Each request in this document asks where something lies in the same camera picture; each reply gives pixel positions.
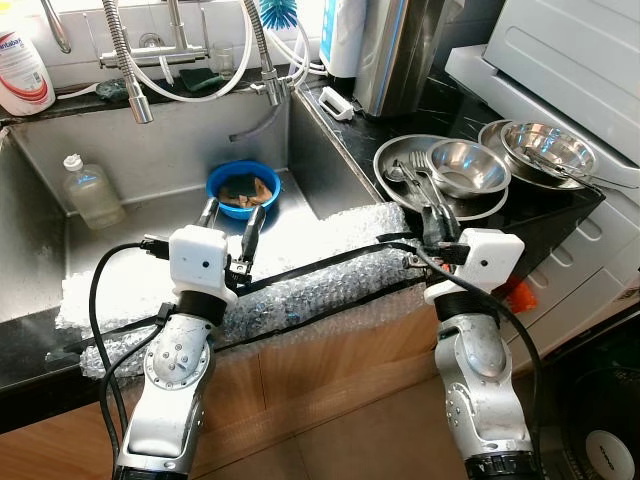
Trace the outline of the steel plate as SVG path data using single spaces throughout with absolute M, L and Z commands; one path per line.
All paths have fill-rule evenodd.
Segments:
M 440 137 L 436 136 L 436 134 L 404 134 L 404 136 L 393 138 L 393 140 L 389 140 L 379 147 L 374 157 L 376 179 L 378 179 L 379 186 L 384 189 L 390 200 L 407 207 L 407 209 L 416 210 L 415 202 L 413 202 L 417 198 L 416 193 L 410 193 L 410 196 L 406 197 L 407 193 L 410 192 L 406 184 L 390 182 L 384 177 L 384 170 L 390 164 L 396 163 L 396 161 L 402 163 L 404 168 L 410 169 L 408 160 L 410 160 L 411 151 L 420 150 L 426 152 L 435 142 L 442 140 L 454 140 L 454 138 Z M 507 198 L 508 187 L 497 193 L 490 193 L 490 195 L 458 198 L 462 205 L 462 216 L 457 219 L 471 221 L 489 218 L 490 215 L 495 214 L 507 204 Z
M 503 164 L 507 166 L 509 172 L 511 172 L 513 177 L 522 180 L 522 182 L 529 183 L 531 184 L 531 186 L 536 186 L 536 182 L 539 182 L 539 180 L 543 180 L 544 175 L 541 175 L 538 172 L 534 172 L 534 170 L 532 170 L 531 168 L 527 168 L 527 166 L 517 163 L 517 161 L 513 159 L 513 157 L 509 156 L 506 147 L 503 147 L 502 143 L 500 143 L 499 141 L 499 129 L 502 128 L 503 125 L 511 122 L 512 120 L 497 120 L 497 122 L 492 122 L 488 125 L 485 125 L 485 127 L 480 129 L 477 141 L 479 141 L 481 145 L 492 148 L 492 150 L 497 152 L 499 160 L 503 161 Z M 575 187 L 575 183 L 573 183 L 572 180 L 567 180 L 567 182 L 564 183 L 564 187 L 573 189 L 573 187 Z

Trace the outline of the blue plastic bowl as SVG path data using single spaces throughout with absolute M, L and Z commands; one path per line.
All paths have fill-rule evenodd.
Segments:
M 276 198 L 278 198 L 279 193 L 282 192 L 282 180 L 280 180 L 279 175 L 276 174 L 274 170 L 270 168 L 270 166 L 262 163 L 257 163 L 257 161 L 239 160 L 233 161 L 233 163 L 224 163 L 216 166 L 216 168 L 212 169 L 209 179 L 207 179 L 207 193 L 209 193 L 210 197 L 218 198 L 218 188 L 221 186 L 221 183 L 223 183 L 225 179 L 230 177 L 230 175 L 244 173 L 256 175 L 256 177 L 259 177 L 262 180 L 265 180 L 266 183 L 268 183 L 271 192 L 273 192 L 273 197 L 271 197 L 264 206 L 266 210 L 270 210 L 271 207 L 273 207 L 273 205 L 275 204 Z M 232 207 L 220 204 L 219 202 L 219 209 L 221 212 L 224 212 L 225 215 L 228 215 L 229 218 L 248 220 L 248 218 L 250 218 L 253 207 Z

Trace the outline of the steel sink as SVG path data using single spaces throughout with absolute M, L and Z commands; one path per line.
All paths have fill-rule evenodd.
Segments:
M 381 202 L 374 180 L 340 148 L 332 118 L 306 93 L 278 108 L 238 92 L 152 111 L 151 123 L 138 124 L 127 108 L 73 100 L 0 125 L 0 323 L 59 306 L 63 280 L 90 270 L 106 248 L 192 223 L 211 170 L 224 163 L 255 160 L 282 175 L 268 232 Z M 106 170 L 127 211 L 122 224 L 84 224 L 63 189 L 61 161 L 72 154 Z

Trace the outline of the brown wooden sink cabinet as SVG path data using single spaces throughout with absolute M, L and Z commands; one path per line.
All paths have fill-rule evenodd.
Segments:
M 264 451 L 326 421 L 436 378 L 433 308 L 352 332 L 293 332 L 230 349 L 204 397 L 192 474 Z M 113 461 L 97 403 L 99 381 L 70 374 L 54 416 L 0 433 L 0 480 L 108 480 Z

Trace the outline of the clear plastic bottle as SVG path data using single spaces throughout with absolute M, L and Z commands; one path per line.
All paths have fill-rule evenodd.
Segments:
M 122 201 L 102 166 L 86 163 L 78 154 L 64 157 L 61 165 L 67 170 L 63 189 L 88 228 L 113 227 L 127 218 Z

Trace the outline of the steel spring pull-down faucet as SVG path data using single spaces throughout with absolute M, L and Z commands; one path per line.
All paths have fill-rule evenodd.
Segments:
M 105 14 L 105 22 L 111 37 L 111 45 L 114 49 L 116 68 L 122 73 L 123 86 L 128 95 L 128 104 L 131 106 L 134 122 L 148 124 L 154 120 L 145 91 L 138 82 L 138 74 L 134 72 L 136 64 L 131 55 L 131 47 L 125 35 L 125 28 L 120 19 L 120 10 L 116 0 L 100 0 Z
M 250 23 L 250 32 L 252 33 L 252 46 L 257 49 L 259 54 L 259 64 L 261 68 L 261 81 L 264 84 L 264 91 L 268 95 L 270 104 L 278 106 L 280 104 L 280 96 L 282 96 L 282 81 L 276 76 L 273 64 L 271 64 L 270 52 L 268 47 L 268 38 L 264 33 L 261 20 L 259 18 L 259 5 L 257 0 L 241 0 L 244 8 L 244 18 Z

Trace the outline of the small white box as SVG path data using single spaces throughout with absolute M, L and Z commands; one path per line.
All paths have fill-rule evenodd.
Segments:
M 356 106 L 330 86 L 321 88 L 317 101 L 319 101 L 320 108 L 337 122 L 349 122 L 349 120 L 355 118 L 357 113 Z

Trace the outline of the green sponge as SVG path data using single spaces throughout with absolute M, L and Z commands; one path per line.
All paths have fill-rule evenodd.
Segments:
M 223 79 L 210 68 L 198 67 L 179 70 L 179 83 L 191 95 L 210 95 L 220 90 L 229 79 Z

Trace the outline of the tall steel water purifier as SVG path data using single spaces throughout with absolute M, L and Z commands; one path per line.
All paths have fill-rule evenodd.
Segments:
M 402 116 L 419 106 L 439 28 L 456 17 L 457 0 L 367 0 L 353 96 L 365 116 Z

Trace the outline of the small clear glass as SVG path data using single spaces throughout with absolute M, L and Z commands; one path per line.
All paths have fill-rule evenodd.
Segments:
M 214 42 L 209 46 L 209 60 L 207 60 L 212 72 L 218 73 L 223 79 L 234 76 L 238 70 L 236 50 L 233 44 L 228 42 Z

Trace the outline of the white and blue container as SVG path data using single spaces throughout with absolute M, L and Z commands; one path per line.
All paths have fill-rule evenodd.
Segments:
M 319 58 L 329 76 L 357 77 L 367 10 L 369 0 L 323 0 Z

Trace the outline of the blue dish brush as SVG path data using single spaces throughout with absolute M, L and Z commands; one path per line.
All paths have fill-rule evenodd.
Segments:
M 257 0 L 262 27 L 289 29 L 300 24 L 298 0 Z

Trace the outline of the white red-labelled detergent bottle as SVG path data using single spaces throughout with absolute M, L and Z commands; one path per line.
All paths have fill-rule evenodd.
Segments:
M 0 29 L 0 108 L 29 116 L 55 101 L 56 90 L 36 46 L 22 32 Z

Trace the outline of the black floor fan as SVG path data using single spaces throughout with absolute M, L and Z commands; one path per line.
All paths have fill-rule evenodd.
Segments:
M 552 411 L 572 480 L 637 480 L 640 340 L 607 335 L 558 358 Z

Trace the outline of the chrome curved spout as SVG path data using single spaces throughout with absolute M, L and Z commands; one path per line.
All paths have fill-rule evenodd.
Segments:
M 42 10 L 44 10 L 47 27 L 50 28 L 51 35 L 54 37 L 59 49 L 61 52 L 64 52 L 64 54 L 70 54 L 70 52 L 73 52 L 73 45 L 72 42 L 70 42 L 70 36 L 67 28 L 65 28 L 63 22 L 61 22 L 58 10 L 56 10 L 55 6 L 52 5 L 52 0 L 38 1 L 40 1 Z

